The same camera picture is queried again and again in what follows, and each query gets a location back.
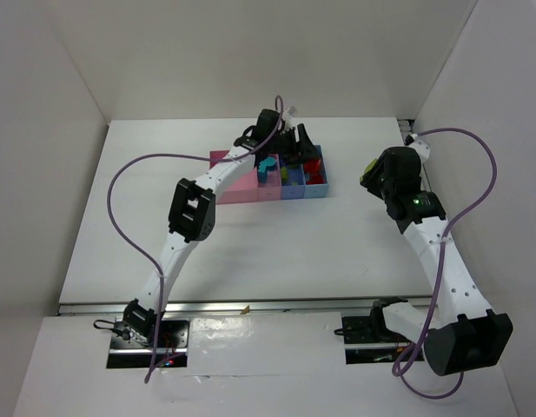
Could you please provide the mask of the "red curved lego brick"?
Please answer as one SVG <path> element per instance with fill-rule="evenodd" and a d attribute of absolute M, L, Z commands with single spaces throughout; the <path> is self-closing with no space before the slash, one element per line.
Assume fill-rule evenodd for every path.
<path fill-rule="evenodd" d="M 305 162 L 303 169 L 306 174 L 318 175 L 321 172 L 321 159 L 312 159 Z"/>

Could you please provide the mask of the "teal lego base brick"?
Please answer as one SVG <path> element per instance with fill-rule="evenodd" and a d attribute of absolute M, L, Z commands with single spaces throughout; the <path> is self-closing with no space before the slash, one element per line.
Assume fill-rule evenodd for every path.
<path fill-rule="evenodd" d="M 258 183 L 266 183 L 268 180 L 269 171 L 268 170 L 257 170 Z"/>

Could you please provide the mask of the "teal curved lego brick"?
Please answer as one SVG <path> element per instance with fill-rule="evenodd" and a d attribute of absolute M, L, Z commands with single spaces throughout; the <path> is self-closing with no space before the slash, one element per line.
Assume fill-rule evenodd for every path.
<path fill-rule="evenodd" d="M 258 166 L 258 172 L 269 172 L 275 170 L 277 166 L 277 161 L 272 156 L 268 156 L 262 160 Z"/>

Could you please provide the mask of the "red curved lego top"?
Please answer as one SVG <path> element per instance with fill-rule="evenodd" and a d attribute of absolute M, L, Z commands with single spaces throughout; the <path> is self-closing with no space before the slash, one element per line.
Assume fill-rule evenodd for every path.
<path fill-rule="evenodd" d="M 308 184 L 309 185 L 317 185 L 317 184 L 324 184 L 325 179 L 322 174 L 316 173 L 316 174 L 310 174 L 308 178 Z"/>

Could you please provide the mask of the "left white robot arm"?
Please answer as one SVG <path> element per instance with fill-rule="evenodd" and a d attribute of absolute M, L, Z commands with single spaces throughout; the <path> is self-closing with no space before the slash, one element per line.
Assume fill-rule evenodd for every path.
<path fill-rule="evenodd" d="M 235 139 L 222 157 L 210 158 L 213 166 L 195 179 L 182 178 L 168 213 L 168 231 L 160 258 L 140 248 L 122 231 L 121 237 L 153 265 L 153 273 L 142 292 L 123 310 L 122 321 L 147 345 L 159 333 L 159 322 L 169 293 L 182 267 L 199 242 L 205 241 L 215 226 L 217 200 L 238 180 L 258 172 L 271 155 L 293 164 L 310 162 L 319 155 L 305 126 L 294 124 L 295 109 L 263 109 L 254 125 Z"/>

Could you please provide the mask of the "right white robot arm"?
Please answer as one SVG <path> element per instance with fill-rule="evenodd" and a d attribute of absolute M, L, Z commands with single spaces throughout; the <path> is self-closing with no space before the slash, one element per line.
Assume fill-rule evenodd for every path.
<path fill-rule="evenodd" d="M 410 244 L 427 276 L 437 318 L 428 318 L 400 297 L 375 301 L 376 332 L 420 343 L 439 376 L 496 365 L 513 332 L 507 314 L 497 314 L 478 290 L 451 236 L 438 196 L 421 185 L 429 147 L 415 141 L 385 149 L 367 167 L 360 184 L 380 198 L 388 216 Z"/>

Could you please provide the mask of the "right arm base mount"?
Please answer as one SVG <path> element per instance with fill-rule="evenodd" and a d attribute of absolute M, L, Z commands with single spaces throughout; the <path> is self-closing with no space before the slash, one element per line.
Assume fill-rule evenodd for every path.
<path fill-rule="evenodd" d="M 341 318 L 341 327 L 334 335 L 345 345 L 348 365 L 393 363 L 412 344 L 406 337 L 388 330 L 384 324 L 383 308 L 406 303 L 401 297 L 375 301 L 369 315 L 351 315 Z"/>

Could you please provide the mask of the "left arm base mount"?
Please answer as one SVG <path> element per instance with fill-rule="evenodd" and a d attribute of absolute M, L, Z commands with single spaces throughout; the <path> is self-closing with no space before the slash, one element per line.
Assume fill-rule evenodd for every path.
<path fill-rule="evenodd" d="M 144 369 L 149 367 L 154 341 L 149 341 L 121 320 L 95 320 L 93 328 L 110 333 L 107 369 Z M 189 320 L 161 322 L 155 364 L 159 368 L 188 365 Z"/>

